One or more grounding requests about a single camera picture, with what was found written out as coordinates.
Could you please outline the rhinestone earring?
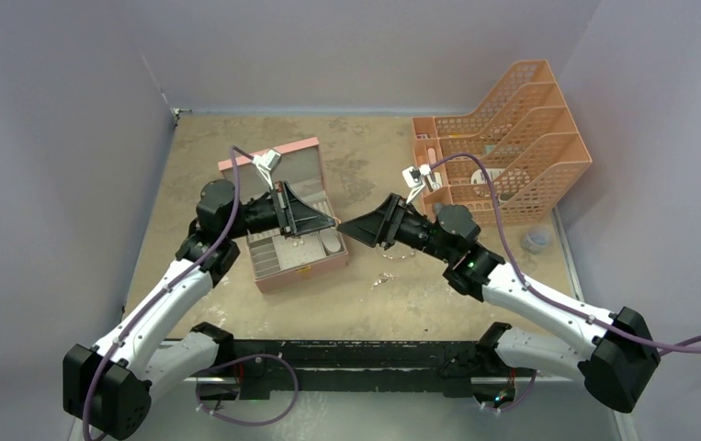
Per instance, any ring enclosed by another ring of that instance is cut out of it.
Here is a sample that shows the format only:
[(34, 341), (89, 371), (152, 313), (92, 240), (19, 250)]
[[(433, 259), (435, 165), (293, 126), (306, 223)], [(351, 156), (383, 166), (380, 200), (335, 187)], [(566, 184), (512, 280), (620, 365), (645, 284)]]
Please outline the rhinestone earring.
[(391, 273), (381, 273), (379, 275), (379, 278), (372, 284), (372, 288), (375, 289), (376, 287), (389, 281), (395, 280), (396, 278), (397, 277)]

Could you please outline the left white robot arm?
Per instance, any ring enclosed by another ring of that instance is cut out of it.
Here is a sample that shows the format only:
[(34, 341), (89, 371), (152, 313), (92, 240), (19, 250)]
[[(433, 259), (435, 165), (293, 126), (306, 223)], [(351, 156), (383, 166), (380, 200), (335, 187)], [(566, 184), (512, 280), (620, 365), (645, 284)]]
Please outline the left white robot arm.
[(236, 239), (274, 229), (299, 237), (335, 224), (285, 181), (246, 203), (238, 184), (207, 183), (186, 239), (145, 300), (93, 345), (74, 345), (62, 360), (63, 409), (81, 421), (84, 439), (124, 440), (141, 426), (167, 383), (203, 368), (213, 376), (232, 369), (232, 336), (213, 325), (200, 325), (171, 349), (159, 346), (230, 271), (240, 254)]

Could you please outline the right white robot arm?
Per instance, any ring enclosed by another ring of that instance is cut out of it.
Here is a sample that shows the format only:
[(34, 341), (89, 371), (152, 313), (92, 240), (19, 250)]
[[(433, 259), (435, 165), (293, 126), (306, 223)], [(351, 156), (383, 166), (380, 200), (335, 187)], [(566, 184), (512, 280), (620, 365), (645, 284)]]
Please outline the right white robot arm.
[(404, 198), (391, 194), (375, 210), (342, 222), (338, 231), (371, 248), (402, 243), (442, 261), (457, 293), (518, 314), (547, 330), (528, 337), (508, 329), (479, 345), (476, 360), (490, 374), (532, 368), (580, 381), (606, 407), (630, 413), (661, 363), (643, 316), (568, 298), (525, 276), (512, 262), (478, 241), (480, 226), (461, 205), (445, 205), (430, 220)]

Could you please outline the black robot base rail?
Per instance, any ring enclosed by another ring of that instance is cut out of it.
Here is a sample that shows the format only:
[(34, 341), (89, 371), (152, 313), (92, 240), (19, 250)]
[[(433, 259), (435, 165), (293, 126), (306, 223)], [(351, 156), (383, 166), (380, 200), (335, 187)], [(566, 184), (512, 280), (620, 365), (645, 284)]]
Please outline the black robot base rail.
[(274, 391), (437, 393), (499, 408), (522, 397), (529, 368), (506, 366), (494, 349), (506, 323), (477, 341), (237, 339), (203, 322), (220, 340), (201, 377), (226, 379), (243, 400)]

